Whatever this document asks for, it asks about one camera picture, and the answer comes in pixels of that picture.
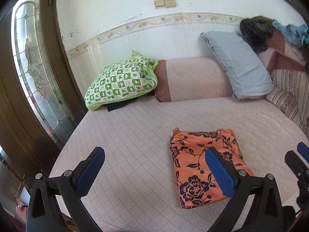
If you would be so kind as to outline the striped floral cushion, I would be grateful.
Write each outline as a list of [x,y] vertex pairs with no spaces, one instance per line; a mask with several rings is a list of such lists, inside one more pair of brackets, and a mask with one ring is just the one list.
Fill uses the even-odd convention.
[[293,70],[273,70],[274,89],[265,99],[276,106],[308,136],[308,75]]

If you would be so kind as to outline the light blue pillow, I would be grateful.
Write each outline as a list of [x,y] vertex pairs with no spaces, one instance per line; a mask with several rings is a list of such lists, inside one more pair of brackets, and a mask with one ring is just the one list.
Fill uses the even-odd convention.
[[211,30],[201,38],[229,78],[234,98],[261,98],[274,89],[270,73],[241,35]]

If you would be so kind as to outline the black cloth under pillow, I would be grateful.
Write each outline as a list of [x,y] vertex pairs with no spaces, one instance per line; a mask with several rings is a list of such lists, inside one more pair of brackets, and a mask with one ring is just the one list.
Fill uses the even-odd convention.
[[128,104],[133,103],[134,101],[138,100],[139,98],[142,98],[142,97],[145,97],[145,96],[155,96],[155,92],[151,91],[151,92],[149,92],[149,93],[147,93],[145,95],[142,95],[140,97],[128,99],[128,100],[121,101],[121,102],[109,103],[109,104],[106,104],[104,106],[107,108],[107,110],[109,112],[111,112],[111,111],[114,111],[116,109],[119,109],[119,108],[122,108],[124,106],[127,106]]

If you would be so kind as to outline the blue crumpled cloth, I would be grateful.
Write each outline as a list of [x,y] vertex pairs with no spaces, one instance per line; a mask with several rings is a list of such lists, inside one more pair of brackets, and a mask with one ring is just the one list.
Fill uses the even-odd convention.
[[278,21],[273,21],[272,26],[281,32],[283,37],[293,46],[302,48],[304,44],[308,44],[308,26],[295,26],[292,24],[282,25]]

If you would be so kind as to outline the beige wall switch plate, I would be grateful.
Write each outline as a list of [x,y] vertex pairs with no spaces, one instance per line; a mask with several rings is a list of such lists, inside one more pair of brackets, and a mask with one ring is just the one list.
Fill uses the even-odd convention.
[[176,0],[154,0],[154,7],[159,8],[173,8],[177,6]]

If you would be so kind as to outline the green white patterned pillow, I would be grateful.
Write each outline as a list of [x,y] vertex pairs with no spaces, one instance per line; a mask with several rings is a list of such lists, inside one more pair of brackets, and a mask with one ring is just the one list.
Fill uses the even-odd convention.
[[159,62],[133,51],[132,56],[105,66],[85,93],[85,105],[95,111],[103,105],[131,100],[153,91],[158,85]]

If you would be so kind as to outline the pink bolster cushion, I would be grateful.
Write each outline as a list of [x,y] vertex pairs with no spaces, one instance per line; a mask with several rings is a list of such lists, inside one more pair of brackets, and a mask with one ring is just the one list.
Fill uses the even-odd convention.
[[232,96],[230,81],[215,58],[160,60],[154,73],[158,79],[154,94],[160,102]]

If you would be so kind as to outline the dark furry garment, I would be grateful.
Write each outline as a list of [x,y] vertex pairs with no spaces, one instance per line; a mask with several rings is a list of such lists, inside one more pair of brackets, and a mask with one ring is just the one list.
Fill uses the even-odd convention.
[[245,18],[240,22],[239,29],[243,39],[250,45],[255,53],[268,49],[267,40],[272,38],[275,19],[265,16]]

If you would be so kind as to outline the dark wooden glass door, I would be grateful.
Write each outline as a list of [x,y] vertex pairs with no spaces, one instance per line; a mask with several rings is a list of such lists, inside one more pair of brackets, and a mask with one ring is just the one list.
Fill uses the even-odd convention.
[[1,148],[14,177],[48,176],[87,110],[65,53],[56,0],[1,12]]

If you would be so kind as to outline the orange floral garment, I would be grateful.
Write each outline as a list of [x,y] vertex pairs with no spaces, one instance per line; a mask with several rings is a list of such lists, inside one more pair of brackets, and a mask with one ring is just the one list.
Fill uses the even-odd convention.
[[189,132],[175,128],[170,150],[181,208],[192,209],[227,198],[205,162],[205,152],[210,147],[214,147],[237,170],[243,169],[254,175],[245,163],[233,130]]

